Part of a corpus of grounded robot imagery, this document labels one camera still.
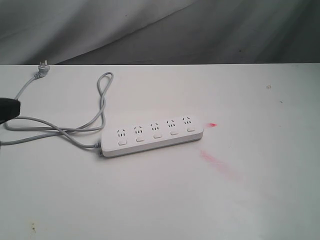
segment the pink stain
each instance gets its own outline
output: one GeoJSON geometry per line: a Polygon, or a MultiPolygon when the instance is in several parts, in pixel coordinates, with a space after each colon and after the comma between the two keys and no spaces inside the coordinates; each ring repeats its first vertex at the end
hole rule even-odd
{"type": "Polygon", "coordinates": [[[204,158],[208,163],[213,164],[213,166],[227,178],[237,182],[241,180],[241,177],[236,171],[232,170],[226,163],[216,159],[206,151],[201,150],[201,157],[204,158]]]}
{"type": "Polygon", "coordinates": [[[208,123],[206,125],[207,128],[213,128],[213,127],[216,127],[216,126],[217,126],[217,124],[215,124],[215,123],[208,123]]]}

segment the gray backdrop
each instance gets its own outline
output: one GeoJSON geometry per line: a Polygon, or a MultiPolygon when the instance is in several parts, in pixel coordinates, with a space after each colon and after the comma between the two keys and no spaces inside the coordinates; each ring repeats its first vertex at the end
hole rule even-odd
{"type": "Polygon", "coordinates": [[[0,0],[0,64],[320,62],[319,0],[0,0]]]}

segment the black object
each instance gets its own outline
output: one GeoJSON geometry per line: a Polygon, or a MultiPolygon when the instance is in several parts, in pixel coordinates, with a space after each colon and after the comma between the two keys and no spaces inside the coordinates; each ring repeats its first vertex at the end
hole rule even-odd
{"type": "Polygon", "coordinates": [[[0,97],[0,124],[19,116],[20,105],[18,100],[0,97]]]}

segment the table surface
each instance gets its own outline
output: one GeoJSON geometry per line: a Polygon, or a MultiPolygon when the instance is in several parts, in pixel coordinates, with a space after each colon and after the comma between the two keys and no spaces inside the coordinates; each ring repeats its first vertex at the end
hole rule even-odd
{"type": "MultiPolygon", "coordinates": [[[[0,66],[0,96],[36,71],[0,66]]],[[[193,114],[203,138],[109,159],[62,137],[2,146],[0,239],[318,239],[320,64],[57,65],[21,115],[80,126],[109,71],[106,128],[193,114]]],[[[34,134],[0,126],[2,141],[34,134]]]]}

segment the socket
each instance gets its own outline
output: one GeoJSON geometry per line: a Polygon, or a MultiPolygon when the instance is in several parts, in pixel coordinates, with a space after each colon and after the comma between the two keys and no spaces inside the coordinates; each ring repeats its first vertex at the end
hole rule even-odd
{"type": "Polygon", "coordinates": [[[194,116],[179,116],[115,129],[105,128],[101,151],[107,158],[196,141],[204,129],[194,116]]]}

